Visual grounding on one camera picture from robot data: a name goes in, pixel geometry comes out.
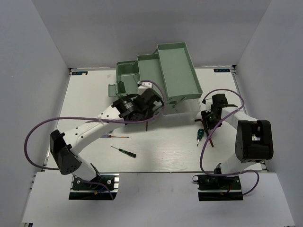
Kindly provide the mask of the stubby green screwdriver orange cap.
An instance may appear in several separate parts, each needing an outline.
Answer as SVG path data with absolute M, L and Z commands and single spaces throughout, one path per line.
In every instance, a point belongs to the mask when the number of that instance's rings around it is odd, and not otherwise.
M 204 130 L 203 129 L 198 129 L 198 131 L 197 131 L 197 137 L 196 137 L 196 140 L 197 140 L 196 146 L 197 147 L 198 147 L 199 142 L 201 141 L 201 139 L 202 139 L 203 136 L 204 136 Z

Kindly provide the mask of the blue red handled screwdriver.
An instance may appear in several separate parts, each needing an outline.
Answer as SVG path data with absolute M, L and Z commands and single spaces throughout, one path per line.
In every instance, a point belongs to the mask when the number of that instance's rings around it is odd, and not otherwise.
M 112 134 L 106 134 L 101 136 L 101 138 L 103 139 L 109 139 L 109 138 L 129 138 L 128 136 L 116 136 L 116 135 L 112 135 Z

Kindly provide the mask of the black green precision screwdriver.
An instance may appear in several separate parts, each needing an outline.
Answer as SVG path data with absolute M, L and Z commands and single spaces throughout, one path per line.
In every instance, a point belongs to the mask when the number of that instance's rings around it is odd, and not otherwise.
M 121 148 L 116 148 L 116 147 L 113 147 L 113 146 L 111 146 L 111 147 L 114 148 L 114 149 L 117 149 L 118 151 L 122 152 L 125 155 L 128 155 L 129 157 L 136 158 L 136 154 L 135 153 L 132 153 L 130 151 L 126 151 L 126 150 L 121 149 Z

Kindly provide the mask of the green cantilever toolbox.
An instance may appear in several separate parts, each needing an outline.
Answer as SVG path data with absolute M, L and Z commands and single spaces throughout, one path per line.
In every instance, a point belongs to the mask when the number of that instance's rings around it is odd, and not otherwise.
M 116 83 L 107 87 L 108 96 L 136 94 L 139 81 L 155 82 L 152 88 L 166 95 L 164 115 L 195 118 L 201 111 L 202 88 L 185 42 L 158 44 L 152 54 L 116 64 Z

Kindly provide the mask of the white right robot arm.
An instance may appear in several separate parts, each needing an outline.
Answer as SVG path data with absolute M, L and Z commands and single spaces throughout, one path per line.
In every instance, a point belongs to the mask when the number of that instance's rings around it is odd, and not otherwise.
M 272 127 L 268 120 L 258 120 L 245 114 L 241 107 L 229 104 L 225 94 L 216 94 L 204 99 L 205 110 L 201 112 L 206 129 L 210 130 L 203 149 L 214 131 L 227 122 L 236 130 L 234 152 L 209 175 L 214 176 L 218 188 L 226 188 L 232 175 L 245 173 L 255 163 L 271 160 L 274 154 Z

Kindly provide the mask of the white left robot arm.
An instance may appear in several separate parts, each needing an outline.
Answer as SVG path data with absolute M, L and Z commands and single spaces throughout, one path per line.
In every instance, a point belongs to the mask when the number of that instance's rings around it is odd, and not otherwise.
M 86 162 L 80 152 L 106 133 L 120 128 L 128 122 L 150 119 L 155 114 L 156 104 L 163 104 L 163 98 L 149 88 L 141 95 L 126 95 L 113 102 L 99 116 L 97 121 L 89 120 L 72 130 L 55 130 L 50 135 L 50 152 L 62 175 L 72 174 L 94 189 L 99 186 L 100 177 L 94 167 Z

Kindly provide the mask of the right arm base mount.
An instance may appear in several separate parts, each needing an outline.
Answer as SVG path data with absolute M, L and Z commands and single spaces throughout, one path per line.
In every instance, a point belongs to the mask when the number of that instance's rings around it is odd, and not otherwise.
M 198 185 L 199 201 L 242 201 L 243 194 L 238 176 L 194 175 Z

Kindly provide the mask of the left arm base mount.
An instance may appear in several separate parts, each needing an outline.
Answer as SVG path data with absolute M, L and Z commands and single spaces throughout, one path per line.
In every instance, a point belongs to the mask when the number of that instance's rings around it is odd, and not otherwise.
M 118 192 L 119 177 L 119 173 L 100 174 L 100 177 L 93 180 L 98 184 L 91 184 L 74 176 L 71 182 L 69 200 L 112 201 Z

